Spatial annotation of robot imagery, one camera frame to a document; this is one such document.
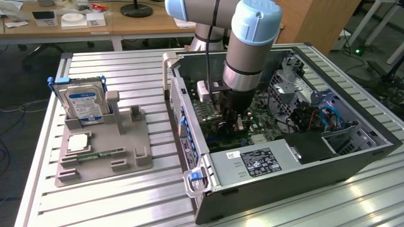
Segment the desk lamp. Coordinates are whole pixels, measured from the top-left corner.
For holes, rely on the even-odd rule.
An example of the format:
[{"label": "desk lamp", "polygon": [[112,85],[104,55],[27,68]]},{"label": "desk lamp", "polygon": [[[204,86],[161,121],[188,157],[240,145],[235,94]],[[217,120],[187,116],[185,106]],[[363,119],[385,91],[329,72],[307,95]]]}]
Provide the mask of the desk lamp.
[{"label": "desk lamp", "polygon": [[120,7],[120,12],[128,17],[148,17],[153,13],[153,9],[149,6],[137,4],[137,0],[133,0],[133,4]]}]

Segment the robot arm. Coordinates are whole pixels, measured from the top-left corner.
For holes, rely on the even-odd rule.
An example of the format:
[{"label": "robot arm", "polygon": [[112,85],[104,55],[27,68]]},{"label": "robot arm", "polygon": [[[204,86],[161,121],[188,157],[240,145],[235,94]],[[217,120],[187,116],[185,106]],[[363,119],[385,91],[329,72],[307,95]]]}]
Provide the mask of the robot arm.
[{"label": "robot arm", "polygon": [[221,91],[220,104],[225,119],[236,121],[251,106],[281,8],[271,0],[165,0],[165,8],[180,20],[232,29],[223,74],[229,89]]}]

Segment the desk leg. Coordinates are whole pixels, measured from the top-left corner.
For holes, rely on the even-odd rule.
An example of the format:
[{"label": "desk leg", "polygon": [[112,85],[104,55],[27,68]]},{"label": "desk leg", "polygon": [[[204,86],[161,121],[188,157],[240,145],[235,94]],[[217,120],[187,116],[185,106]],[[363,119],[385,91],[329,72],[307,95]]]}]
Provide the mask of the desk leg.
[{"label": "desk leg", "polygon": [[360,22],[360,24],[359,24],[359,26],[357,26],[357,29],[355,30],[355,32],[353,32],[353,34],[352,34],[352,36],[351,36],[351,38],[349,38],[349,40],[348,40],[349,45],[352,45],[352,43],[355,42],[355,40],[356,40],[356,38],[357,38],[357,36],[359,36],[361,30],[364,29],[364,27],[365,27],[368,21],[371,20],[371,18],[372,18],[372,16],[373,16],[373,14],[375,14],[375,12],[376,12],[376,10],[377,10],[380,4],[381,4],[381,0],[376,0],[376,2],[375,2],[375,4],[373,4],[372,8],[369,9],[369,11],[368,11],[368,13],[367,13],[367,15],[365,15],[365,18],[361,20],[361,22]]},{"label": "desk leg", "polygon": [[389,20],[391,20],[393,14],[395,14],[396,11],[399,10],[399,8],[400,8],[400,6],[395,6],[395,7],[391,9],[389,13],[385,15],[385,17],[384,17],[383,21],[380,22],[380,24],[379,24],[376,30],[373,31],[372,35],[369,36],[369,38],[368,38],[368,40],[367,40],[365,46],[371,46],[371,44],[372,44],[375,38],[377,37],[377,35],[379,35],[379,33],[381,32],[381,30],[383,30],[383,28],[384,28],[387,22],[389,22]]},{"label": "desk leg", "polygon": [[115,35],[111,37],[113,51],[123,51],[121,48],[121,35]]},{"label": "desk leg", "polygon": [[401,56],[401,54],[404,54],[404,42],[385,63],[388,63],[389,65],[393,65],[395,61]]}]

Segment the aluminum extrusion table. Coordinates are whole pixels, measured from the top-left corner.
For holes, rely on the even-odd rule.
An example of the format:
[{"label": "aluminum extrusion table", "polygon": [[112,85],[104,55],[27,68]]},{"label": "aluminum extrusion table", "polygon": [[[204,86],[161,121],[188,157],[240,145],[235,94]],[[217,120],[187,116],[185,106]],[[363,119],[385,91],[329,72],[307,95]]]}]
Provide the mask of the aluminum extrusion table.
[{"label": "aluminum extrusion table", "polygon": [[[403,121],[313,47],[293,44],[369,113],[404,140]],[[57,77],[101,73],[119,90],[120,108],[147,112],[153,168],[57,188],[64,110],[52,94],[16,226],[195,226],[163,98],[161,55],[181,49],[77,53],[61,59]],[[316,88],[323,81],[305,68]],[[345,182],[227,217],[205,226],[371,226],[404,224],[404,146]]]}]

